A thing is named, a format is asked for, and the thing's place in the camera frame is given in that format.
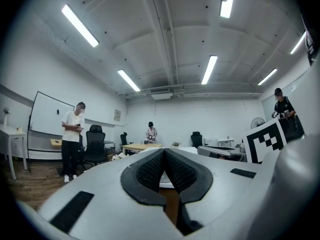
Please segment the floor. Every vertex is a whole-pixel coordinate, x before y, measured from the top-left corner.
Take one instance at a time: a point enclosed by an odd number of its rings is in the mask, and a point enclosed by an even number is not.
[[[57,169],[62,168],[62,162],[33,161],[28,163],[31,172],[24,170],[22,160],[14,159],[13,166],[16,180],[12,179],[8,160],[1,164],[9,187],[17,200],[25,202],[35,210],[65,185],[64,178],[57,173]],[[81,166],[77,167],[77,173],[83,173]]]

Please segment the fluorescent light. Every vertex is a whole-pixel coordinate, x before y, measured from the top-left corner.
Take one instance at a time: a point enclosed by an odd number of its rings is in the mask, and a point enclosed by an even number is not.
[[[277,72],[277,69],[275,68],[272,70],[270,74],[268,74],[260,83],[258,83],[258,86],[262,85],[265,81],[267,81],[274,73]]]
[[[67,19],[75,26],[75,28],[80,32],[81,35],[89,42],[92,47],[96,47],[99,42],[94,38],[94,36],[88,31],[88,29],[82,24],[74,12],[66,4],[61,10],[62,13],[67,17]]]
[[[294,54],[294,52],[296,51],[296,49],[299,47],[299,45],[301,44],[301,42],[303,41],[303,39],[306,37],[306,32],[303,33],[303,35],[301,36],[299,42],[296,43],[295,47],[290,51],[290,54]]]
[[[123,70],[118,71],[119,75],[123,77],[123,79],[136,91],[139,92],[140,89],[136,84],[131,80],[131,78],[124,72]]]
[[[224,18],[230,18],[232,4],[234,0],[227,0],[226,2],[221,2],[220,16]]]
[[[218,56],[210,56],[208,66],[206,67],[206,71],[202,80],[202,85],[206,85],[210,78],[212,71],[214,70],[215,64],[217,62]]]

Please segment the potted plant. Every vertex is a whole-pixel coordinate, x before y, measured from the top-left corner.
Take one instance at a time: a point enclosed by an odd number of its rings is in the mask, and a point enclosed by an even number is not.
[[[4,112],[3,124],[5,126],[7,126],[8,125],[8,115],[10,114],[9,108],[8,107],[3,108],[3,112]]]
[[[181,143],[178,142],[178,141],[172,142],[172,147],[173,147],[173,148],[179,148],[180,145],[181,145]]]

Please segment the black rubber pad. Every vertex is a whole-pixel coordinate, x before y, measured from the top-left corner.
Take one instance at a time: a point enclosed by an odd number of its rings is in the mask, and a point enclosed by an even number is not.
[[[253,171],[241,170],[241,169],[237,169],[237,168],[232,169],[230,171],[230,173],[241,175],[241,176],[251,178],[251,179],[253,179],[257,174],[256,172],[253,172]]]
[[[58,212],[50,223],[62,232],[69,233],[93,197],[94,194],[80,191]]]

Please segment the man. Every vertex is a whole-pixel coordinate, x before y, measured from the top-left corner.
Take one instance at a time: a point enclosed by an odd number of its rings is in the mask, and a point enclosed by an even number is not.
[[[145,134],[144,144],[156,143],[156,137],[158,135],[156,128],[154,128],[154,123],[149,122],[149,128]]]
[[[274,96],[278,101],[274,106],[272,117],[275,118],[279,114],[280,118],[291,119],[292,123],[294,123],[294,116],[296,114],[296,111],[292,107],[290,101],[288,100],[288,97],[283,96],[282,90],[280,88],[274,90]]]
[[[80,115],[85,112],[86,105],[80,102],[75,111],[68,111],[62,118],[62,127],[64,127],[62,137],[62,163],[64,172],[64,182],[69,182],[69,175],[73,175],[73,179],[77,177],[77,153],[79,149],[79,135],[84,129],[85,119]]]

